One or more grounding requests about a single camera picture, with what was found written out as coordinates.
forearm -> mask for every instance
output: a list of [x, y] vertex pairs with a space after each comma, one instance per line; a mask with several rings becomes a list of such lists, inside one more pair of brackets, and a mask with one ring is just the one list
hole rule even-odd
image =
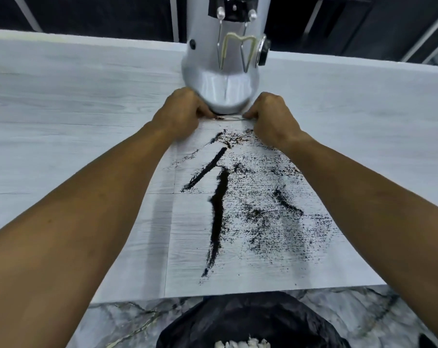
[[[19, 327], [27, 347], [66, 345], [170, 143], [146, 125], [0, 230], [0, 328]], [[8, 338], [0, 332], [1, 345]]]
[[285, 153], [350, 243], [438, 334], [438, 207], [314, 140]]

left hand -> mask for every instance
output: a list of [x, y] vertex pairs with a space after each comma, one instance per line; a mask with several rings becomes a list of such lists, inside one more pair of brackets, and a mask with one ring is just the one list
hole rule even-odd
[[152, 123], [167, 128], [174, 140], [185, 139], [198, 128], [199, 117], [215, 118], [203, 100], [188, 87], [174, 91], [154, 115]]

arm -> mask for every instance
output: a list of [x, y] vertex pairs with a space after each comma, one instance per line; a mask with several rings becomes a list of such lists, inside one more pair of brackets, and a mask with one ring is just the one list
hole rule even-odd
[[213, 117], [176, 90], [139, 132], [0, 230], [0, 347], [65, 347], [118, 256], [175, 139]]
[[245, 118], [301, 170], [346, 238], [438, 336], [438, 207], [323, 146], [283, 99], [262, 93]]

white table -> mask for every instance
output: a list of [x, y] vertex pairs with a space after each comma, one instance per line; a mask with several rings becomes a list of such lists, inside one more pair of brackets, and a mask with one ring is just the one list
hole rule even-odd
[[[184, 50], [0, 30], [0, 227], [149, 121], [183, 85]], [[321, 143], [438, 205], [438, 67], [271, 52], [260, 90], [282, 95]], [[384, 283], [249, 128], [203, 122], [168, 150], [94, 302]], [[202, 276], [224, 169], [221, 248]]]

hand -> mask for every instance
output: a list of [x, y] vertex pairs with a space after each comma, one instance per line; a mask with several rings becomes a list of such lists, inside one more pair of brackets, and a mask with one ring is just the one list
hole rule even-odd
[[292, 142], [303, 137], [304, 133], [295, 120], [281, 96], [271, 93], [261, 93], [244, 118], [257, 118], [254, 133], [267, 146], [272, 146], [284, 152]]
[[166, 128], [173, 140], [185, 139], [198, 128], [199, 117], [215, 118], [203, 100], [188, 87], [174, 91], [154, 115], [152, 123]]

